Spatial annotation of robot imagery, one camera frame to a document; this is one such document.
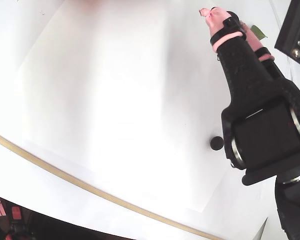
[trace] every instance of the white paper sheet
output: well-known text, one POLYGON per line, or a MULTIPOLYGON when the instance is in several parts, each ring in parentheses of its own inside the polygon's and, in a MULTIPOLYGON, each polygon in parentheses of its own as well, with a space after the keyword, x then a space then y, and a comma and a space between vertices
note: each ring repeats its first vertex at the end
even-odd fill
POLYGON ((210 137, 222 136, 221 111, 230 103, 198 14, 214 6, 257 25, 289 72, 273 49, 279 27, 267 0, 66 0, 17 77, 0 77, 0 134, 129 203, 249 239, 268 213, 267 194, 251 196, 266 190, 242 186, 243 172, 209 146, 210 137), (240 208, 215 204, 227 206, 236 191, 240 208))

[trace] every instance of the black circular puck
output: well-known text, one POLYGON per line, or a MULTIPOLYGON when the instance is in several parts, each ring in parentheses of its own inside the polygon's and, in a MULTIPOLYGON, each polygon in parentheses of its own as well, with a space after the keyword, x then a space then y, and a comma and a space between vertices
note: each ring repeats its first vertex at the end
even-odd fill
POLYGON ((222 149, 224 147, 224 144, 224 139, 220 136, 215 136, 210 141, 210 147, 215 151, 222 149))

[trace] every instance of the pink fingertip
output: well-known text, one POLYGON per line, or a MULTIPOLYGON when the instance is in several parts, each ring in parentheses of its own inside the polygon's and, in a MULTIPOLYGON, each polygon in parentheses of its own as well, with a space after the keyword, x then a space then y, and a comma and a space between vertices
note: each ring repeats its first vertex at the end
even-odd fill
POLYGON ((201 17, 206 17, 210 12, 211 10, 207 8, 202 8, 201 10, 199 10, 201 17))

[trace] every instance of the white surface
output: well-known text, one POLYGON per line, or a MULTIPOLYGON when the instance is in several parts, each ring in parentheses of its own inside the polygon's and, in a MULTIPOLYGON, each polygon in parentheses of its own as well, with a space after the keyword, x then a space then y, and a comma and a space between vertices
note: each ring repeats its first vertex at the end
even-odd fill
POLYGON ((1 145, 0 197, 71 224, 135 240, 206 239, 93 195, 1 145))
MULTIPOLYGON (((139 207, 226 239, 252 239, 268 215, 273 185, 243 186, 244 173, 230 169, 224 152, 209 147, 210 137, 222 136, 220 115, 230 103, 198 14, 214 6, 257 25, 268 36, 263 43, 276 63, 289 74, 287 58, 272 47, 279 27, 267 0, 66 0, 16 78, 18 61, 10 61, 15 47, 0 42, 6 51, 0 61, 0 134, 139 207)), ((50 191, 61 189, 53 184, 50 191)), ((67 210, 55 215, 76 221, 67 210)), ((86 211, 79 225, 129 237, 124 229, 103 226, 113 219, 100 216, 86 211)))

